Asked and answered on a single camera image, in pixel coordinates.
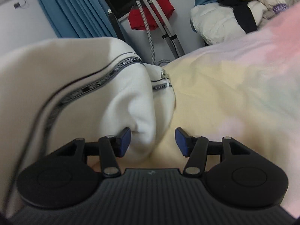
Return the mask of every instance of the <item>pile of clothes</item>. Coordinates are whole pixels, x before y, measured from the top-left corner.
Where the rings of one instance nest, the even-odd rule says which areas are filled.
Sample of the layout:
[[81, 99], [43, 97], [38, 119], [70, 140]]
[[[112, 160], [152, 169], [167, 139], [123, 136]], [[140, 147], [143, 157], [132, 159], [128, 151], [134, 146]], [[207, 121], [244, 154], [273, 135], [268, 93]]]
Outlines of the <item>pile of clothes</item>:
[[209, 45], [257, 31], [300, 0], [195, 0], [191, 25]]

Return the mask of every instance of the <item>silver tripod leg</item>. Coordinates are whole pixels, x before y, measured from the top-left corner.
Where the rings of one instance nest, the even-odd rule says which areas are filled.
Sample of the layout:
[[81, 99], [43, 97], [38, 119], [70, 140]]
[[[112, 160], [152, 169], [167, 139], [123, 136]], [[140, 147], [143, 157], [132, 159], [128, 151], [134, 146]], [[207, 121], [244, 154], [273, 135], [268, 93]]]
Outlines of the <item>silver tripod leg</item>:
[[178, 58], [178, 54], [177, 54], [176, 48], [174, 47], [173, 43], [171, 42], [168, 33], [166, 32], [166, 30], [164, 29], [163, 25], [159, 21], [157, 15], [153, 11], [152, 7], [150, 6], [150, 4], [148, 3], [147, 0], [143, 0], [143, 2], [145, 3], [146, 7], [149, 9], [149, 11], [150, 11], [151, 15], [153, 16], [155, 22], [157, 23], [158, 27], [160, 28], [160, 30], [161, 30], [161, 32], [163, 34], [163, 38], [168, 43], [168, 46], [170, 47], [170, 50], [173, 53], [174, 58]]
[[167, 17], [165, 16], [165, 14], [164, 14], [163, 10], [161, 9], [160, 5], [158, 4], [157, 0], [151, 0], [151, 1], [152, 1], [153, 5], [155, 6], [155, 8], [157, 9], [158, 13], [160, 14], [161, 18], [163, 19], [163, 21], [164, 21], [164, 23], [167, 27], [167, 30], [170, 33], [169, 34], [170, 39], [174, 41], [174, 43], [175, 43], [175, 45], [178, 49], [178, 52], [180, 54], [179, 56], [185, 55], [185, 52], [184, 52], [184, 50], [183, 50], [183, 48], [182, 48], [182, 46], [181, 46], [181, 44], [180, 44], [180, 42], [177, 38], [177, 35], [175, 34], [172, 26], [170, 25]]

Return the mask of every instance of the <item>curtain fold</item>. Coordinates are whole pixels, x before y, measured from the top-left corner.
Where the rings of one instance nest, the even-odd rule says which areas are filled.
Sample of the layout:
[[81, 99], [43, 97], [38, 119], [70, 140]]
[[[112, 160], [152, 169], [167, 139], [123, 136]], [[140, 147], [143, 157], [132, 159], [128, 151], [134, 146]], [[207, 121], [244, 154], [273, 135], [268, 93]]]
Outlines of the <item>curtain fold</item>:
[[105, 0], [39, 0], [58, 37], [117, 37]]

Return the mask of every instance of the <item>tie-dye blanket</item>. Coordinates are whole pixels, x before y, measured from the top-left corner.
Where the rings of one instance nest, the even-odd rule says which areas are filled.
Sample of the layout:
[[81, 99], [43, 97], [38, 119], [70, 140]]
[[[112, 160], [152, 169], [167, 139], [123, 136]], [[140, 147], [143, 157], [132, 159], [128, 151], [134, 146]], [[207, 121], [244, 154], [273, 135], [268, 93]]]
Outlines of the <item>tie-dye blanket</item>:
[[[287, 173], [282, 206], [300, 216], [300, 4], [259, 32], [199, 49], [165, 70], [176, 97], [173, 120], [137, 166], [182, 168], [176, 127], [215, 141], [232, 136]], [[214, 164], [211, 158], [207, 166]]]

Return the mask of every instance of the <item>metal screw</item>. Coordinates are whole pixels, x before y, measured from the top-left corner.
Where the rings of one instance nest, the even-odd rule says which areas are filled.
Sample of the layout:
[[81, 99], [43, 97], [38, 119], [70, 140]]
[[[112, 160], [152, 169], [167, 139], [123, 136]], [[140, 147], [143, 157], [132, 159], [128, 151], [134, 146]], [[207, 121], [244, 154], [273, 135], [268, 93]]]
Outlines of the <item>metal screw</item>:
[[200, 173], [200, 169], [195, 167], [195, 166], [191, 166], [191, 167], [188, 167], [185, 172], [187, 174], [190, 174], [190, 175], [196, 175], [196, 174], [199, 174]]
[[107, 174], [107, 175], [114, 175], [114, 174], [117, 174], [119, 172], [119, 169], [116, 168], [116, 167], [107, 167], [104, 169], [104, 173]]

